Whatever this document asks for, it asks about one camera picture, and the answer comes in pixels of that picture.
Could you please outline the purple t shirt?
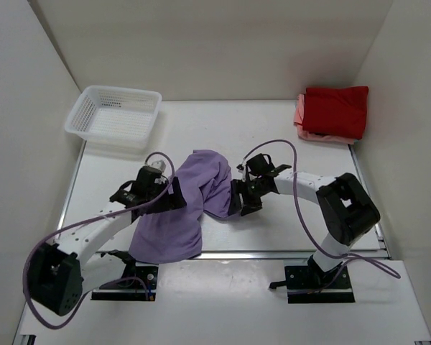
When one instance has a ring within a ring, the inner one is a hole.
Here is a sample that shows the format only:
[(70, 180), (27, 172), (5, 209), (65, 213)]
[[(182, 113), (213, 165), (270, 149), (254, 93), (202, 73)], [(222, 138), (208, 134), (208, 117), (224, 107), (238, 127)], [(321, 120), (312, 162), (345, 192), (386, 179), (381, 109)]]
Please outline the purple t shirt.
[(231, 167), (209, 149), (193, 151), (175, 172), (186, 206), (139, 218), (129, 254), (139, 262), (164, 264), (191, 259), (203, 246), (201, 216), (226, 220), (239, 211), (230, 209)]

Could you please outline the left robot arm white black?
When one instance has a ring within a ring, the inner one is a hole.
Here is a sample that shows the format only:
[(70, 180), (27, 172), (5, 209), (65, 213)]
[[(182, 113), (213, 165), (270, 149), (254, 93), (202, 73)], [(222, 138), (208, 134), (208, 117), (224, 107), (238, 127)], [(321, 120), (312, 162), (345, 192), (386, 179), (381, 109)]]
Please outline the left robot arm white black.
[(135, 263), (132, 256), (100, 249), (144, 215), (185, 207), (179, 180), (164, 176), (166, 168), (173, 167), (167, 155), (145, 162), (137, 177), (123, 183), (96, 216), (61, 228), (55, 243), (46, 236), (35, 246), (22, 277), (33, 313), (40, 304), (58, 316), (74, 314), (90, 291), (123, 279), (124, 268)]

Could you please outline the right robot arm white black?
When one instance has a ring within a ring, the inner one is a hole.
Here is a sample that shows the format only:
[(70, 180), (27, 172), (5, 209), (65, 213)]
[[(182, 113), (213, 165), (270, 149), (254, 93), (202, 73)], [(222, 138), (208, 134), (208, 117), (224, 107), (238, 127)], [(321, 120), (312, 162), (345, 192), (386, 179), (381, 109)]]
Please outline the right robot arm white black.
[(237, 167), (242, 178), (231, 181), (228, 214), (246, 216), (262, 209), (269, 193), (292, 196), (320, 207), (328, 234), (307, 263), (312, 281), (323, 288), (332, 282), (353, 245), (381, 219), (358, 178), (351, 173), (325, 177), (297, 172), (291, 165), (275, 166), (269, 155), (258, 154)]

